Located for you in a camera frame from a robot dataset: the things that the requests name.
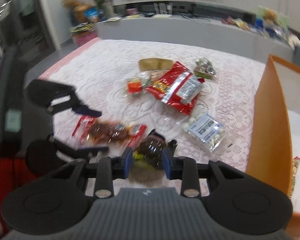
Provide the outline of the white lace tablecloth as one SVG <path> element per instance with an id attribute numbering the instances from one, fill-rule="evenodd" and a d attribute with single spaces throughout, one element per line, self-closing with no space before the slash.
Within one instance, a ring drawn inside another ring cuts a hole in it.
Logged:
<path id="1" fill-rule="evenodd" d="M 204 83 L 193 112 L 209 113 L 227 126 L 230 146 L 220 152 L 206 153 L 202 144 L 177 124 L 182 116 L 172 107 L 151 94 L 129 96 L 125 91 L 125 81 L 137 74 L 141 59 L 170 59 L 192 69 L 201 57 L 211 61 L 217 79 Z M 254 96 L 264 68 L 264 63 L 195 46 L 95 39 L 54 64 L 42 78 L 75 86 L 79 97 L 104 118 L 144 123 L 166 139 L 177 140 L 176 155 L 199 163 L 218 159 L 244 171 L 253 130 Z"/>

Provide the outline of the red brown jerky snack packet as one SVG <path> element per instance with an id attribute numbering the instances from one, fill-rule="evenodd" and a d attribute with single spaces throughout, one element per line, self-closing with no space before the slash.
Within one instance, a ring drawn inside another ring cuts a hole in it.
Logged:
<path id="1" fill-rule="evenodd" d="M 79 119 L 71 139 L 80 145 L 113 144 L 122 147 L 135 147 L 143 138 L 145 124 L 83 116 Z"/>

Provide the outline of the small green mixed snack packet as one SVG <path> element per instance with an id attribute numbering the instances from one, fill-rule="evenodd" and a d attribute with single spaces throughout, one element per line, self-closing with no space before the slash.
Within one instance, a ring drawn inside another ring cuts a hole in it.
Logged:
<path id="1" fill-rule="evenodd" d="M 196 66 L 193 73 L 205 79 L 215 79 L 217 77 L 216 72 L 212 66 L 212 63 L 207 58 L 200 58 L 196 60 Z"/>

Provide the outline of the clear pastry pack red label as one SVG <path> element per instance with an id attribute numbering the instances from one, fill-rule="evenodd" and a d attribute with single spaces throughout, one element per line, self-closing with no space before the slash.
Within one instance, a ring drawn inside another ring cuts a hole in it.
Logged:
<path id="1" fill-rule="evenodd" d="M 125 80 L 125 90 L 128 95 L 139 95 L 166 73 L 166 70 L 139 72 Z"/>

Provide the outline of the white wifi router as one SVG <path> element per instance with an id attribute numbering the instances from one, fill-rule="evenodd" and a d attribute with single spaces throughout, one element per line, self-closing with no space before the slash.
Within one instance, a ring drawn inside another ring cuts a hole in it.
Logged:
<path id="1" fill-rule="evenodd" d="M 154 3 L 155 14 L 152 16 L 153 18 L 171 18 L 173 11 L 172 3 Z"/>

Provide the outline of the gold-topped cracker snack bag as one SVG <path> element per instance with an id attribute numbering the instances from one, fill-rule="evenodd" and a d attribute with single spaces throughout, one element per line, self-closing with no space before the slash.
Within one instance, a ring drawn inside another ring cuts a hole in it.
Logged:
<path id="1" fill-rule="evenodd" d="M 169 70 L 173 67 L 174 61 L 160 58 L 146 58 L 138 61 L 141 72 L 155 70 Z"/>

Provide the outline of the pink storage basket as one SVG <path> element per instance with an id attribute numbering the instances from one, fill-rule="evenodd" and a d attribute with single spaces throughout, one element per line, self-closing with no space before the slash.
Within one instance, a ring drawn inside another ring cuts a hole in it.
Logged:
<path id="1" fill-rule="evenodd" d="M 95 29 L 72 30 L 70 31 L 70 35 L 74 44 L 81 47 L 94 38 L 97 38 L 97 31 Z"/>

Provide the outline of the long grey TV cabinet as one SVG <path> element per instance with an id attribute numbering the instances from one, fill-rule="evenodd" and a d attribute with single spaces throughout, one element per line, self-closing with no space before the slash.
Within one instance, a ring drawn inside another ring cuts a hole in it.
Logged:
<path id="1" fill-rule="evenodd" d="M 211 3 L 173 2 L 171 15 L 157 15 L 159 3 L 115 6 L 123 18 L 97 24 L 102 39 L 152 41 L 198 46 L 265 62 L 275 54 L 300 66 L 300 46 L 257 29 L 256 15 Z M 300 39 L 300 33 L 289 29 Z"/>

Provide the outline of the large red snack bag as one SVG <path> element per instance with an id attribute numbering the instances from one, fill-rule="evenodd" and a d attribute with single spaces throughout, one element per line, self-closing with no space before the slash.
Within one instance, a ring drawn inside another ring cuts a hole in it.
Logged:
<path id="1" fill-rule="evenodd" d="M 180 113 L 190 115 L 204 82 L 203 78 L 198 78 L 177 61 L 168 72 L 147 87 L 146 91 Z"/>

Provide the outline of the golden brown vase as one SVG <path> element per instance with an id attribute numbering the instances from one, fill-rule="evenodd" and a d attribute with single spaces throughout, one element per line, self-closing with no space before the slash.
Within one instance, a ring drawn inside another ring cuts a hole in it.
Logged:
<path id="1" fill-rule="evenodd" d="M 91 6 L 88 4 L 80 4 L 74 7 L 74 17 L 78 23 L 84 23 L 88 21 L 85 12 L 90 8 Z"/>

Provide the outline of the dark snack packet yellow label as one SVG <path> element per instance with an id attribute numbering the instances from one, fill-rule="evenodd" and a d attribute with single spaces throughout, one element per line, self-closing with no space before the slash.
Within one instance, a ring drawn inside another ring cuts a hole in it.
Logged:
<path id="1" fill-rule="evenodd" d="M 151 170 L 160 169 L 165 138 L 158 133 L 149 134 L 133 152 L 134 165 Z"/>

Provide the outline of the brown teddy bear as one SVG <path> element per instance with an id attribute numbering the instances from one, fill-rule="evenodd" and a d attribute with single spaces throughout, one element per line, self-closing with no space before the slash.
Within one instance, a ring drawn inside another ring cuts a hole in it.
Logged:
<path id="1" fill-rule="evenodd" d="M 277 18 L 277 13 L 270 9 L 265 9 L 262 18 L 266 22 L 275 22 Z"/>

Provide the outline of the potted green plant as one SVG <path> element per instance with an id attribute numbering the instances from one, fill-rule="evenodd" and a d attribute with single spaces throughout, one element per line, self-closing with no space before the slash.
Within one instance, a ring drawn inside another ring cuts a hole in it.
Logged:
<path id="1" fill-rule="evenodd" d="M 115 16 L 113 0 L 91 0 L 94 2 L 98 12 L 98 20 L 105 21 Z"/>

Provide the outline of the orange white storage box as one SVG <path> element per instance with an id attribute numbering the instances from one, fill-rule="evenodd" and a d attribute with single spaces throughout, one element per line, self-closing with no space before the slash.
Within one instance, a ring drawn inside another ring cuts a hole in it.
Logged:
<path id="1" fill-rule="evenodd" d="M 300 239 L 300 67 L 275 55 L 255 94 L 246 172 L 290 197 L 286 232 Z"/>

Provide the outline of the clear bag white candy balls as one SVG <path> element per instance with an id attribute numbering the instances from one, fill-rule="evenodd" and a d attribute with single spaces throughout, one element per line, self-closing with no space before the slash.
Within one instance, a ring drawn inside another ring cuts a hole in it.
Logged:
<path id="1" fill-rule="evenodd" d="M 185 117 L 177 124 L 184 132 L 200 141 L 203 148 L 209 153 L 219 151 L 225 146 L 228 139 L 228 127 L 204 112 Z"/>

